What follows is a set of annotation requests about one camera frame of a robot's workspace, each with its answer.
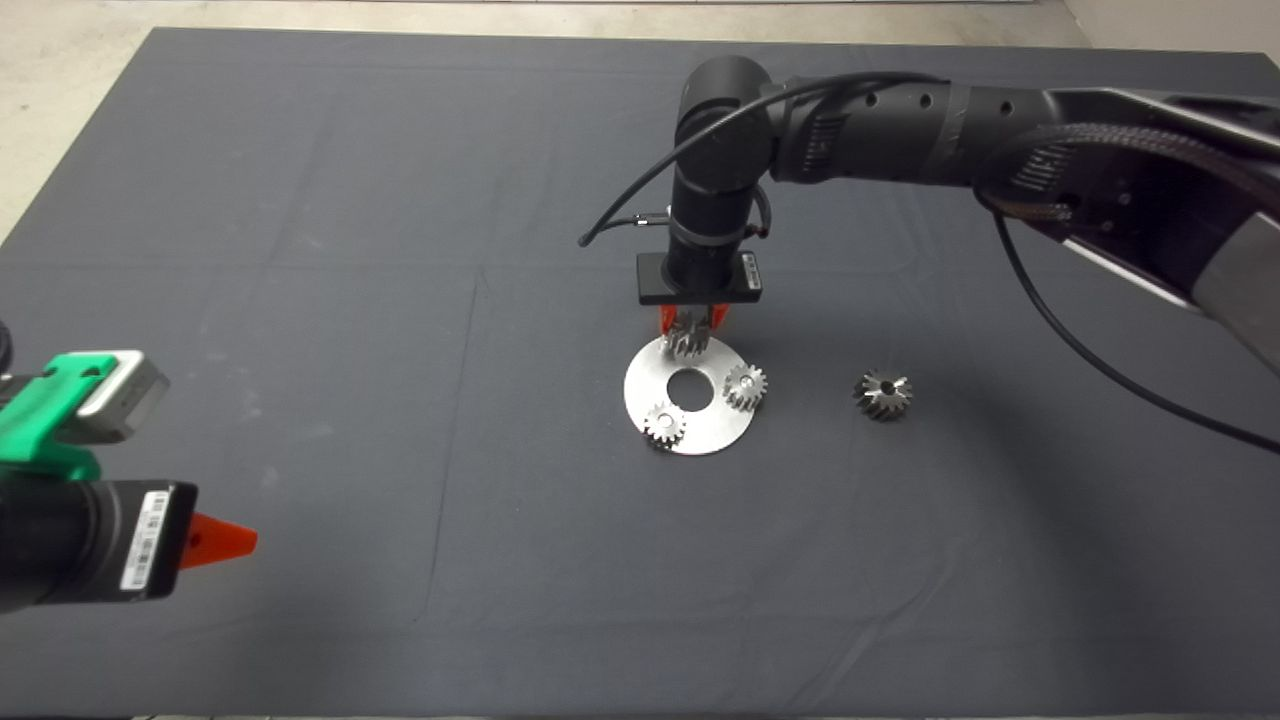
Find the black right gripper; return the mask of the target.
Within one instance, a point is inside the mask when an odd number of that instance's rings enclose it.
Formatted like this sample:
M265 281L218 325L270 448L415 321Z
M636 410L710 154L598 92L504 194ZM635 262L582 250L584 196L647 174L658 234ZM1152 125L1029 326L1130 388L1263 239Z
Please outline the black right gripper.
M680 306L709 306L708 328L718 331L732 304L755 304L764 290L756 256L740 241L721 246L669 237L663 252L637 255L637 302L659 306L659 332L678 325Z

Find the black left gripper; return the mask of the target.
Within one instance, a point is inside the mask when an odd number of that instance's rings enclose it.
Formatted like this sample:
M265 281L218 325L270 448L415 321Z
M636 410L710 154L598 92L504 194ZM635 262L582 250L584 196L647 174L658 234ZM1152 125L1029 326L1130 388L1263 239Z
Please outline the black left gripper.
M86 489L91 523L70 577L72 603L164 600L180 570L247 557L257 547L256 530L195 514L192 483L100 480Z

